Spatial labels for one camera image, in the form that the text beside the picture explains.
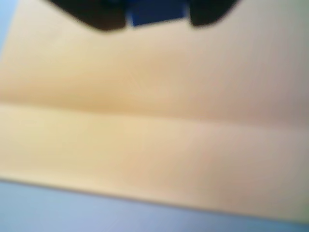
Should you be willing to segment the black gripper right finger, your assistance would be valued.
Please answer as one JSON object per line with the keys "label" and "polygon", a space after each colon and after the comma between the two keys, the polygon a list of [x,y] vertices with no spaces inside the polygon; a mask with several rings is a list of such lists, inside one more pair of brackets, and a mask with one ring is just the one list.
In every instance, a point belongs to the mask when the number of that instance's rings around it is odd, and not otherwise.
{"label": "black gripper right finger", "polygon": [[237,0],[190,0],[190,22],[193,26],[214,24],[224,18],[237,2]]}

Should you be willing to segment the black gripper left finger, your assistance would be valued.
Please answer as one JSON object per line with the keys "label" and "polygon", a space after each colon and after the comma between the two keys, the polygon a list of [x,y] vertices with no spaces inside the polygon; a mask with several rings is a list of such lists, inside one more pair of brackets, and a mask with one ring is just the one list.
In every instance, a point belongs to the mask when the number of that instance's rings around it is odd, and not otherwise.
{"label": "black gripper left finger", "polygon": [[101,31],[123,29],[126,26],[124,0],[50,0],[50,2]]}

